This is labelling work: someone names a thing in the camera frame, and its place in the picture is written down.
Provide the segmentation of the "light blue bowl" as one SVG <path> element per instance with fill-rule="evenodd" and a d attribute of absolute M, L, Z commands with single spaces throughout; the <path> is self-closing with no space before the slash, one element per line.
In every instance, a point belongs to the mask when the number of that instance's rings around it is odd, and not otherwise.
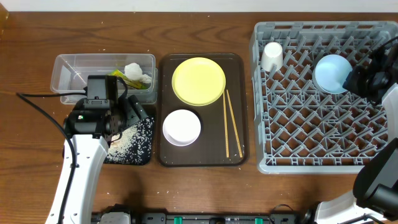
<path fill-rule="evenodd" d="M 338 95 L 346 92 L 343 84 L 352 70 L 347 59 L 331 54 L 322 57 L 316 64 L 312 80 L 319 91 Z"/>

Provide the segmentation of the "yellow green wrapper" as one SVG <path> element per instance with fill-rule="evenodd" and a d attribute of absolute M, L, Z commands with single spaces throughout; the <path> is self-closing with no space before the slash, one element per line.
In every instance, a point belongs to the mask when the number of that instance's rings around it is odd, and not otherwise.
<path fill-rule="evenodd" d="M 114 70 L 109 75 L 115 76 L 115 77 L 121 77 L 124 80 L 124 82 L 126 83 L 126 85 L 128 85 L 131 88 L 134 88 L 134 89 L 137 89 L 137 90 L 146 90 L 146 89 L 148 89 L 147 85 L 141 83 L 140 81 L 135 81 L 135 80 L 129 79 L 120 70 Z"/>

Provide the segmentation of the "white tissue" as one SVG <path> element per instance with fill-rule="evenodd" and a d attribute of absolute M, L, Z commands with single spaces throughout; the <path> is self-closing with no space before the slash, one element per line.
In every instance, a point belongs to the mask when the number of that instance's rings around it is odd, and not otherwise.
<path fill-rule="evenodd" d="M 138 81 L 145 84 L 150 84 L 152 81 L 152 77 L 144 74 L 141 67 L 137 63 L 130 63 L 124 67 L 125 76 L 132 80 Z"/>

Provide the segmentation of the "white bowl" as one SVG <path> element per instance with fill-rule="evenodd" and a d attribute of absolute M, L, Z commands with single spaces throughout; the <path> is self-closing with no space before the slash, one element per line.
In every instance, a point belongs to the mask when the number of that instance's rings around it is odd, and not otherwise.
<path fill-rule="evenodd" d="M 197 140 L 201 132 L 201 122 L 189 110 L 175 110 L 164 119 L 162 132 L 169 143 L 184 147 Z"/>

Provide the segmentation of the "white cup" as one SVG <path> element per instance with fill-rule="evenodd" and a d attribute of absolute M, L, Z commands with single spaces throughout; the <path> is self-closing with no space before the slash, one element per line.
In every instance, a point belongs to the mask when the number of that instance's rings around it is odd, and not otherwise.
<path fill-rule="evenodd" d="M 283 48 L 277 42 L 269 42 L 265 45 L 262 57 L 261 68 L 271 72 L 273 68 L 280 70 L 283 66 Z"/>

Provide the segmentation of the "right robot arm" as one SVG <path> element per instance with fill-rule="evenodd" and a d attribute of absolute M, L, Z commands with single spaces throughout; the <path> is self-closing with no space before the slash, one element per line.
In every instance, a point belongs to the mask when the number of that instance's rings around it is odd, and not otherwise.
<path fill-rule="evenodd" d="M 397 220 L 397 69 L 357 66 L 343 84 L 369 100 L 381 100 L 387 115 L 388 143 L 358 173 L 353 189 L 321 202 L 302 223 L 382 223 Z"/>

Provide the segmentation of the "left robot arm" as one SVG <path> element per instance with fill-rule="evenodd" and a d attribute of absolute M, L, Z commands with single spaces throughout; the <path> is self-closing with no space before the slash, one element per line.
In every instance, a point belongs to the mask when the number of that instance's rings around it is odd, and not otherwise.
<path fill-rule="evenodd" d="M 63 166 L 47 223 L 90 223 L 101 167 L 113 136 L 147 118 L 138 99 L 81 99 L 64 120 Z"/>

